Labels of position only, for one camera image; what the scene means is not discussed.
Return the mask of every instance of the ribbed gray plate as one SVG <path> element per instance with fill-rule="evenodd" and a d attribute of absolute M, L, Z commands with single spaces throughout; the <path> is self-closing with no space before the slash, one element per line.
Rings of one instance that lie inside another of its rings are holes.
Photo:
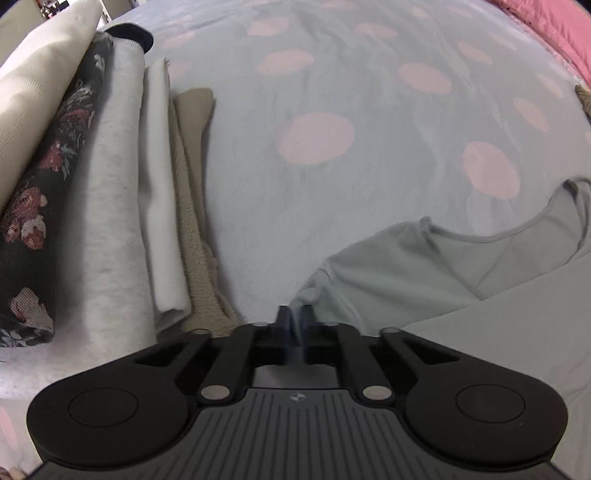
<path fill-rule="evenodd" d="M 168 451 L 111 472 L 47 463 L 33 480 L 565 480 L 549 464 L 477 473 L 429 455 L 396 415 L 345 390 L 251 388 L 207 408 Z"/>

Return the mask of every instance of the black floral pillow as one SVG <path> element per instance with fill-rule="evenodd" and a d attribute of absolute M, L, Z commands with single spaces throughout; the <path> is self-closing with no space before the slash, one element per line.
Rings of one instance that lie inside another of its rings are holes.
<path fill-rule="evenodd" d="M 112 50 L 97 33 L 0 220 L 0 346 L 53 337 L 60 219 Z"/>

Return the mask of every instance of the gray shirt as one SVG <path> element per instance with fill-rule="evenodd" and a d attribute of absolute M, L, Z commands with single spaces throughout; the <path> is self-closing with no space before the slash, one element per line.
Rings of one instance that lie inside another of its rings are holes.
<path fill-rule="evenodd" d="M 590 199 L 589 180 L 568 180 L 535 218 L 487 237 L 399 223 L 329 257 L 291 307 L 364 335 L 454 312 L 587 254 Z"/>

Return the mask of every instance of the small logo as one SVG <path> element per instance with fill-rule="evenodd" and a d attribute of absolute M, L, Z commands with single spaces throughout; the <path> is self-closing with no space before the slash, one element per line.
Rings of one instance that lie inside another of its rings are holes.
<path fill-rule="evenodd" d="M 306 399 L 306 396 L 303 393 L 298 392 L 298 393 L 294 393 L 293 395 L 291 395 L 290 398 L 294 402 L 299 403 L 301 401 L 304 401 Z"/>

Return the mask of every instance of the bed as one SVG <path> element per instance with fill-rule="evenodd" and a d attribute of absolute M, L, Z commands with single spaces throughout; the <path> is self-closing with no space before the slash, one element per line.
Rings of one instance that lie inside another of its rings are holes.
<path fill-rule="evenodd" d="M 490 235 L 591 175 L 580 79 L 483 0 L 156 0 L 116 22 L 153 33 L 172 95 L 215 93 L 207 217 L 244 322 L 393 223 Z M 2 405 L 0 453 L 31 469 L 26 404 Z"/>

